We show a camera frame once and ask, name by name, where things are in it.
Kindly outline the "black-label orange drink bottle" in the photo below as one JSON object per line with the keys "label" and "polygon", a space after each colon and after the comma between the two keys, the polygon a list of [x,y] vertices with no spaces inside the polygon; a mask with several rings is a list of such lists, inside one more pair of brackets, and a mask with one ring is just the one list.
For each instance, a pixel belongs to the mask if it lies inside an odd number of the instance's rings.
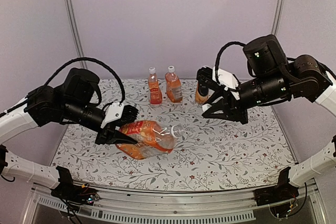
{"label": "black-label orange drink bottle", "polygon": [[197,83],[195,101],[198,104],[204,104],[208,100],[209,88],[200,82]]}

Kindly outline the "wide orange tea bottle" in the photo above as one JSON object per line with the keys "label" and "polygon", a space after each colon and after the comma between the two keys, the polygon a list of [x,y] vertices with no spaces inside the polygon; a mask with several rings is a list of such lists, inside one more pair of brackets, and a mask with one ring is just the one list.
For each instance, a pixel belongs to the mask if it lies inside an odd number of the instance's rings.
{"label": "wide orange tea bottle", "polygon": [[119,131],[137,143],[117,144],[116,147],[133,159],[146,159],[149,157],[169,154],[173,151],[176,141],[184,133],[180,124],[163,126],[155,121],[143,120],[122,126]]}

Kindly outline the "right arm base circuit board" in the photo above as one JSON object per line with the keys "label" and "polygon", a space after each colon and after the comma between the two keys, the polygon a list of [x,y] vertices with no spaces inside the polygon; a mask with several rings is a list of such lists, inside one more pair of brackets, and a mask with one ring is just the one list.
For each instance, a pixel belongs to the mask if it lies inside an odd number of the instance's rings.
{"label": "right arm base circuit board", "polygon": [[287,203],[269,207],[269,211],[276,219],[288,218],[298,206],[298,199],[293,196]]}

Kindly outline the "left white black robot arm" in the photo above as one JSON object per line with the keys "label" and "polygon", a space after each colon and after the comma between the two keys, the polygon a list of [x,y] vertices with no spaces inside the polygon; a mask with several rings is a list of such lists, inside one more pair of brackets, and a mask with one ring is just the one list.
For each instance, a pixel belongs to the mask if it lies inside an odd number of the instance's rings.
{"label": "left white black robot arm", "polygon": [[41,86],[31,91],[13,108],[1,114],[1,176],[25,178],[50,189],[51,195],[79,205],[99,199],[88,184],[75,185],[69,169],[44,166],[10,152],[4,143],[25,131],[48,123],[79,124],[96,132],[96,144],[137,144],[118,129],[135,121],[138,109],[123,102],[103,109],[92,103],[94,94],[101,100],[100,78],[86,69],[72,68],[63,84]]}

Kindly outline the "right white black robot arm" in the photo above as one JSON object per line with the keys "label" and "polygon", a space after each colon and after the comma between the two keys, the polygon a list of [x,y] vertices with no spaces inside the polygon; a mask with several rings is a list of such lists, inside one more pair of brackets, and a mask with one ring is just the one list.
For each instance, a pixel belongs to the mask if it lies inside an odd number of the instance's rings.
{"label": "right white black robot arm", "polygon": [[[288,58],[274,35],[256,38],[242,45],[251,79],[244,83],[219,68],[202,67],[198,83],[213,91],[203,105],[207,119],[248,122],[248,109],[305,98],[335,114],[335,74],[310,55]],[[335,140],[302,163],[282,169],[274,186],[256,189],[258,206],[288,200],[299,195],[306,181],[335,167]]]}

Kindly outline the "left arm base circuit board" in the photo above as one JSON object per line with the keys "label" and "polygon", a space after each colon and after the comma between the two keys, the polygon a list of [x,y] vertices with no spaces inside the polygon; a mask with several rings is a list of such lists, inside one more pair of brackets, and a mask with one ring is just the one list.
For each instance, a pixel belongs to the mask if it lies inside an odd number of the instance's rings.
{"label": "left arm base circuit board", "polygon": [[76,205],[93,205],[100,197],[96,189],[89,183],[82,185],[71,185],[66,200]]}

